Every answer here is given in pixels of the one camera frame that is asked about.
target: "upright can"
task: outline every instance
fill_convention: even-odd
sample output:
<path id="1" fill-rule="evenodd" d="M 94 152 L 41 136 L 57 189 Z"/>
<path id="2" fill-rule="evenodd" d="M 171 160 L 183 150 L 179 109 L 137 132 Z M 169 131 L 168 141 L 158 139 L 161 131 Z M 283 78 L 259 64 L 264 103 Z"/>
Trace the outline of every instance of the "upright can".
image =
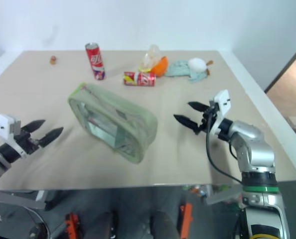
<path id="1" fill-rule="evenodd" d="M 105 77 L 105 69 L 97 43 L 88 43 L 85 49 L 89 58 L 90 65 L 97 80 L 103 80 Z"/>

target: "metal frame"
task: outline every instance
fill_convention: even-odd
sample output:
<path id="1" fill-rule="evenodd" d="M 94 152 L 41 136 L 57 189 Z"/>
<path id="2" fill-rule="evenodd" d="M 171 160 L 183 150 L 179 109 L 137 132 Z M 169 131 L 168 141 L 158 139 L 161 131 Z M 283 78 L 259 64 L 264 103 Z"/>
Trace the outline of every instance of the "metal frame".
<path id="1" fill-rule="evenodd" d="M 14 193 L 16 193 L 16 191 L 11 191 L 9 193 L 7 191 L 0 191 L 0 203 L 42 210 L 46 207 L 45 201 L 48 191 L 38 191 L 35 200 L 16 196 Z"/>

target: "beige tabletop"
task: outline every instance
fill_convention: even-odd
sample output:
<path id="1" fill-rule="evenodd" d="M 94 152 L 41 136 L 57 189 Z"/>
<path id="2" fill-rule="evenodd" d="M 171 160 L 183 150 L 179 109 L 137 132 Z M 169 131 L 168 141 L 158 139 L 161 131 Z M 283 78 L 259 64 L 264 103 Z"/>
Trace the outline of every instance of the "beige tabletop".
<path id="1" fill-rule="evenodd" d="M 0 179 L 0 189 L 89 189 L 151 185 L 231 183 L 211 168 L 205 151 L 205 134 L 196 136 L 173 114 L 200 122 L 201 113 L 187 102 L 207 104 L 217 92 L 228 89 L 231 120 L 254 124 L 265 133 L 275 151 L 277 179 L 296 180 L 296 170 L 266 122 L 216 51 L 164 52 L 170 62 L 200 57 L 213 60 L 211 75 L 198 83 L 187 77 L 157 79 L 154 87 L 123 85 L 123 72 L 136 70 L 142 51 L 103 51 L 106 79 L 94 79 L 85 51 L 24 52 L 0 76 L 0 113 L 22 120 L 45 119 L 32 134 L 41 138 L 55 127 L 61 136 L 27 159 L 20 159 Z M 51 55 L 57 57 L 50 65 Z M 102 141 L 87 134 L 72 113 L 67 98 L 81 83 L 90 82 L 149 109 L 158 119 L 155 141 L 140 164 L 132 164 Z M 228 144 L 212 139 L 213 160 L 219 168 L 240 179 Z"/>

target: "coca-cola can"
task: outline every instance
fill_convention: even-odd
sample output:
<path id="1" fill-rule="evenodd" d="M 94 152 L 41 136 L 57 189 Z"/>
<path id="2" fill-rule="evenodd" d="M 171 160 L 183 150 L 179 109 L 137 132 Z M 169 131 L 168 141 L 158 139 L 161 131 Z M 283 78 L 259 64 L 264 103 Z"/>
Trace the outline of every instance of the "coca-cola can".
<path id="1" fill-rule="evenodd" d="M 143 72 L 124 72 L 124 84 L 127 86 L 154 86 L 156 75 Z"/>
<path id="2" fill-rule="evenodd" d="M 89 58 L 90 66 L 95 75 L 95 79 L 103 80 L 105 77 L 105 69 L 100 54 L 100 49 L 97 43 L 88 43 L 85 45 L 85 49 Z"/>

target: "small orange object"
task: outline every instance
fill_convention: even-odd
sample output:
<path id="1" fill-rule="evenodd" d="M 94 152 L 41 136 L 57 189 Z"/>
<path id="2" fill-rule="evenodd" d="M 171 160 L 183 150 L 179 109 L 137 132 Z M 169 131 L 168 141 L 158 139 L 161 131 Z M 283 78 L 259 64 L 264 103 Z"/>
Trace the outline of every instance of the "small orange object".
<path id="1" fill-rule="evenodd" d="M 166 56 L 162 57 L 161 60 L 151 69 L 151 73 L 156 74 L 156 76 L 160 77 L 166 72 L 168 66 L 168 59 Z"/>
<path id="2" fill-rule="evenodd" d="M 55 65 L 56 64 L 56 56 L 51 56 L 49 63 L 52 65 Z"/>
<path id="3" fill-rule="evenodd" d="M 77 214 L 67 214 L 65 216 L 66 232 L 68 233 L 69 239 L 81 239 L 79 233 L 79 219 Z"/>
<path id="4" fill-rule="evenodd" d="M 180 206 L 180 210 L 182 212 L 180 239 L 188 239 L 190 224 L 192 222 L 192 204 L 186 203 L 184 206 Z"/>

